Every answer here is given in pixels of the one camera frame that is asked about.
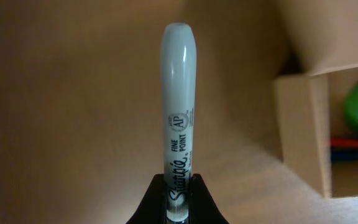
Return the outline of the blue pen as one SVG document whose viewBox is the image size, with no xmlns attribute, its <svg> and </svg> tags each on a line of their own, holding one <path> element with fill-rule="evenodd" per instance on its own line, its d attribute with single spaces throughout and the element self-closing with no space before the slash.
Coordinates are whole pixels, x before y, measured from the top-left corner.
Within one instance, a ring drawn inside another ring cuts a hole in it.
<svg viewBox="0 0 358 224">
<path fill-rule="evenodd" d="M 331 161 L 356 161 L 358 160 L 358 151 L 333 151 Z"/>
</svg>

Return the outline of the black marker pen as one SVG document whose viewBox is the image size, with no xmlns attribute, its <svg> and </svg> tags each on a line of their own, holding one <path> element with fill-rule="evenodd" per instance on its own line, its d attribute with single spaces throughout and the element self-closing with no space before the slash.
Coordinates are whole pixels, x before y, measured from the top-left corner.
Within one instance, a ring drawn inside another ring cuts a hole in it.
<svg viewBox="0 0 358 224">
<path fill-rule="evenodd" d="M 196 85 L 196 44 L 185 23 L 166 26 L 160 51 L 163 161 L 169 223 L 187 223 Z"/>
</svg>

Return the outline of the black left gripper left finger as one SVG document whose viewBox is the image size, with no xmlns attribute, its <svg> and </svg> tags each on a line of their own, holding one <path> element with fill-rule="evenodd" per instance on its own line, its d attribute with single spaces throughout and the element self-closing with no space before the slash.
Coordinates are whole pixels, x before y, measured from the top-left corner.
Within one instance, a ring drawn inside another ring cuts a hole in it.
<svg viewBox="0 0 358 224">
<path fill-rule="evenodd" d="M 163 174 L 155 174 L 127 224 L 166 224 L 167 196 Z"/>
</svg>

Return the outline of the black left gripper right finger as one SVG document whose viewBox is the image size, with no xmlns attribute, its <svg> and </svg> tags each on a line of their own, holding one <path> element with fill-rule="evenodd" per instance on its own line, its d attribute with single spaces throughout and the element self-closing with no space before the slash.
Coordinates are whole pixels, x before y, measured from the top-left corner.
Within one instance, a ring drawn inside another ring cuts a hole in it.
<svg viewBox="0 0 358 224">
<path fill-rule="evenodd" d="M 193 174 L 190 181 L 189 223 L 228 224 L 219 211 L 202 176 Z"/>
</svg>

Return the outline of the brown cardboard box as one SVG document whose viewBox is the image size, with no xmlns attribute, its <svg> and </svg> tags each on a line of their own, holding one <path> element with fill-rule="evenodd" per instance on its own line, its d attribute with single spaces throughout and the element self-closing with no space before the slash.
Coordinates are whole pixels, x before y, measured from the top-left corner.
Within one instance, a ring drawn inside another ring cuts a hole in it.
<svg viewBox="0 0 358 224">
<path fill-rule="evenodd" d="M 281 0 L 291 43 L 274 81 L 284 163 L 325 198 L 358 195 L 358 160 L 331 161 L 330 139 L 355 139 L 344 117 L 358 83 L 358 1 Z"/>
</svg>

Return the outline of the red utility knife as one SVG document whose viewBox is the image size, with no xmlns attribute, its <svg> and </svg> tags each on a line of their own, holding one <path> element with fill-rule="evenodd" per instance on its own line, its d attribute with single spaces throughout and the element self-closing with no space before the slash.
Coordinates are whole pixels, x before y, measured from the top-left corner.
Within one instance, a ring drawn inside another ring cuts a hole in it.
<svg viewBox="0 0 358 224">
<path fill-rule="evenodd" d="M 354 147 L 358 148 L 358 139 L 330 139 L 332 147 Z"/>
</svg>

